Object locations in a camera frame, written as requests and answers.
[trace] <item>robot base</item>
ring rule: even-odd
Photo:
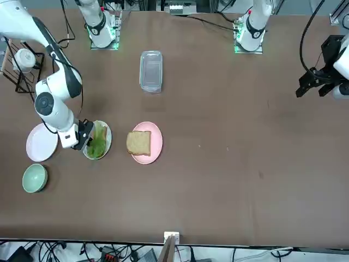
[[[236,40],[237,38],[240,37],[240,32],[243,29],[243,24],[242,24],[241,19],[239,19],[233,23],[233,28],[239,30],[239,33],[234,32],[234,53],[255,53],[258,55],[263,54],[262,43],[263,43],[263,37],[264,37],[265,32],[263,33],[262,41],[261,41],[261,44],[258,47],[258,49],[256,49],[255,51],[247,51]]]
[[[120,11],[115,12],[115,14],[111,14],[110,18],[111,18],[111,34],[115,35],[115,40],[113,40],[108,46],[100,48],[97,47],[91,38],[91,32],[88,30],[87,27],[87,31],[89,33],[89,38],[91,40],[91,50],[111,50],[111,51],[116,51],[119,49],[119,45],[120,45],[120,31],[121,31],[121,23],[122,23],[122,9],[120,9]]]

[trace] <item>plate with lettuce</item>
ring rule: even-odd
[[[83,154],[91,160],[101,159],[107,154],[111,146],[111,130],[109,126],[100,120],[93,122],[92,140],[89,145],[83,149]]]

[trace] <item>clear plastic container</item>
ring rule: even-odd
[[[146,93],[160,93],[163,84],[163,55],[145,51],[141,55],[140,85]]]

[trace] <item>green bowl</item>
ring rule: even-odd
[[[47,171],[40,164],[33,164],[24,172],[22,185],[28,193],[42,190],[47,183]]]

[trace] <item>toast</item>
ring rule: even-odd
[[[127,135],[127,151],[134,156],[151,155],[151,132],[133,131]]]

